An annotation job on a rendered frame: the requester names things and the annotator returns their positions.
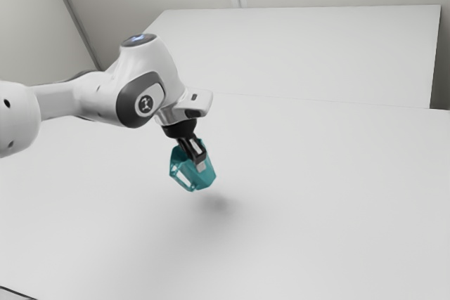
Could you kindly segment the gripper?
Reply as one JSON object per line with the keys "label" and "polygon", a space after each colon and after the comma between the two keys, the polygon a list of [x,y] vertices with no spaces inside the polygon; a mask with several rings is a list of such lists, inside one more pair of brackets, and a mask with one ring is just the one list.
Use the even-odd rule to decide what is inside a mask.
{"label": "gripper", "polygon": [[201,173],[206,169],[207,151],[201,140],[195,135],[197,119],[187,119],[176,124],[162,126],[168,138],[176,139],[181,149],[194,163],[196,170]]}

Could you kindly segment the teal faceted mug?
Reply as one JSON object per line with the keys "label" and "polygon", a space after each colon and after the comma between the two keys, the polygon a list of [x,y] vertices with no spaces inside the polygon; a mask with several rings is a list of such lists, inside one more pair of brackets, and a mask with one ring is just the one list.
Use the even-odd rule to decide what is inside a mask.
{"label": "teal faceted mug", "polygon": [[169,162],[169,175],[185,190],[194,192],[208,188],[216,178],[214,167],[208,153],[203,161],[201,172],[182,150],[180,145],[172,149]]}

